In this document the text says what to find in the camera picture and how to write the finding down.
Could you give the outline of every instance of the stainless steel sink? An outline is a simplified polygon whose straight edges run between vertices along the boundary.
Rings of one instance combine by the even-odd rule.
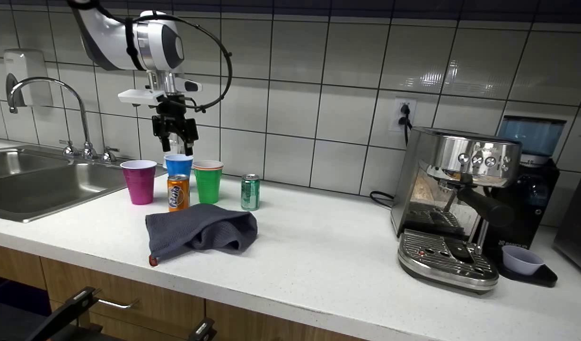
[[[0,218],[29,222],[120,188],[120,169],[101,165],[75,163],[18,173],[0,178]]]
[[[62,154],[37,148],[0,150],[0,178],[39,169],[63,167],[67,161]]]

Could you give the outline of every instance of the kitchen faucet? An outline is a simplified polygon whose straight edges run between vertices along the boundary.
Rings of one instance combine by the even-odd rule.
[[[79,159],[92,161],[96,156],[94,156],[92,142],[88,140],[86,120],[84,120],[84,106],[82,106],[82,101],[80,101],[79,93],[75,89],[71,89],[67,84],[63,84],[63,82],[56,80],[56,78],[46,78],[46,76],[33,76],[33,78],[20,80],[7,93],[9,114],[18,114],[16,106],[22,106],[22,95],[16,93],[16,91],[20,91],[27,84],[37,84],[37,82],[60,84],[63,89],[67,89],[77,99],[79,114],[80,114],[80,127],[82,127],[82,140],[84,140]],[[69,156],[71,161],[75,161],[75,156],[71,152],[69,142],[63,148],[63,154]]]

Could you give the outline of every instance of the towel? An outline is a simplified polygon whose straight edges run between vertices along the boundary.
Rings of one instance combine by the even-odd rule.
[[[194,205],[169,214],[145,216],[149,233],[149,264],[181,254],[183,250],[243,252],[256,235],[256,222],[249,212],[224,211],[213,205]]]

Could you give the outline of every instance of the kitchen counter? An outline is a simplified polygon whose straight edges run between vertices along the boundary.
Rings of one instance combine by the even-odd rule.
[[[406,275],[387,209],[262,182],[258,237],[243,254],[185,252],[149,267],[143,216],[166,212],[164,184],[145,207],[120,190],[29,224],[0,220],[0,247],[362,339],[581,339],[581,273],[548,231],[533,250],[555,288],[501,279],[474,296]],[[236,180],[222,180],[219,207],[238,209]]]

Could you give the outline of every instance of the wall socket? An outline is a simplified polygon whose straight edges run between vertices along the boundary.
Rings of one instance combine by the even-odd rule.
[[[400,106],[406,104],[408,106],[408,120],[410,123],[414,125],[414,116],[415,116],[415,104],[417,101],[414,99],[393,99],[391,101],[391,106],[389,106],[389,120],[387,120],[387,125],[385,125],[385,131],[389,133],[400,133],[402,135],[402,125],[398,125],[398,120],[402,118],[400,114]]]

